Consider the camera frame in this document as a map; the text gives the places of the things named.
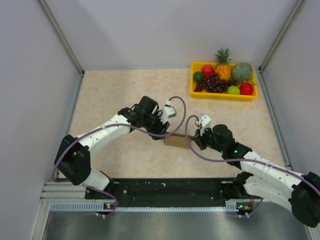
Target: grapes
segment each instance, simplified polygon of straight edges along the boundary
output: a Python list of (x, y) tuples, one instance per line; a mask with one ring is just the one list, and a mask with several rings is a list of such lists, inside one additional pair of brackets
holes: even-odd
[(222, 81), (219, 75), (214, 72), (213, 74), (205, 77), (202, 82), (197, 82), (194, 89), (195, 92), (200, 93), (206, 90), (207, 93), (223, 93), (226, 92), (228, 87), (238, 85), (236, 81), (228, 80)]

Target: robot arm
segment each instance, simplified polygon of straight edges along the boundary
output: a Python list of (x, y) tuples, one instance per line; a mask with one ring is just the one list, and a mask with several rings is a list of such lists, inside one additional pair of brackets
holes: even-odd
[(159, 105), (153, 99), (144, 96), (139, 104), (132, 108), (125, 107), (109, 121), (97, 128), (73, 137), (67, 135), (62, 139), (54, 164), (76, 139), (81, 138), (63, 157), (57, 169), (74, 185), (91, 186), (95, 189), (112, 192), (113, 180), (101, 171), (91, 168), (91, 155), (116, 138), (133, 131), (130, 127), (145, 128), (149, 133), (164, 135), (170, 126), (168, 119), (177, 115), (177, 111), (167, 101), (159, 110)]
[(251, 148), (236, 142), (232, 132), (223, 124), (210, 127), (211, 119), (200, 115), (195, 124), (198, 129), (192, 140), (201, 150), (207, 147), (222, 153), (225, 160), (244, 159), (244, 161), (227, 161), (244, 172), (234, 180), (235, 191), (258, 196), (276, 203), (286, 209), (303, 224), (316, 227), (320, 222), (320, 197), (302, 179), (320, 189), (320, 177), (312, 172), (303, 175), (287, 170), (270, 162)]

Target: pineapple crown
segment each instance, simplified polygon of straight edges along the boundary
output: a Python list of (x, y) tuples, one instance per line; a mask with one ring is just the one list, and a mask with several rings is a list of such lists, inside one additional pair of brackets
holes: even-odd
[(218, 50), (218, 54), (216, 54), (216, 60), (219, 62), (219, 64), (221, 65), (227, 65), (230, 63), (229, 59), (229, 55), (230, 55), (230, 50), (229, 48), (227, 48), (226, 50), (223, 50), (221, 48), (221, 50)]

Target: fruit basket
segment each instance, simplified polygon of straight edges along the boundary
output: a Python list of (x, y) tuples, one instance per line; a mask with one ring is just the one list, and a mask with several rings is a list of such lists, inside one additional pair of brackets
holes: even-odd
[[(190, 75), (190, 93), (193, 98), (197, 99), (218, 99), (218, 100), (231, 100), (231, 101), (241, 101), (241, 102), (251, 102), (253, 99), (258, 97), (258, 88), (257, 88), (257, 79), (256, 79), (256, 71), (253, 69), (253, 74), (251, 79), (247, 82), (253, 84), (253, 93), (251, 95), (240, 95), (240, 94), (228, 94), (224, 93), (213, 93), (207, 92), (203, 90), (202, 92), (196, 92), (194, 89), (196, 88), (196, 81), (193, 79), (193, 75), (195, 72), (200, 72), (204, 65), (211, 65), (213, 68), (217, 66), (216, 62), (201, 62), (194, 61), (191, 63), (191, 75)], [(232, 68), (236, 65), (235, 63), (229, 64)]]

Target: gray floor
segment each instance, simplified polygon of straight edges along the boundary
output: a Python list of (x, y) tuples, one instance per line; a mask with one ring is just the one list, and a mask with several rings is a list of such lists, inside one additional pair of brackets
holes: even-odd
[[(58, 231), (81, 212), (51, 212)], [(60, 234), (46, 226), (44, 240), (308, 240), (307, 228), (286, 209), (263, 203), (250, 219), (223, 212), (119, 212), (85, 216)]]

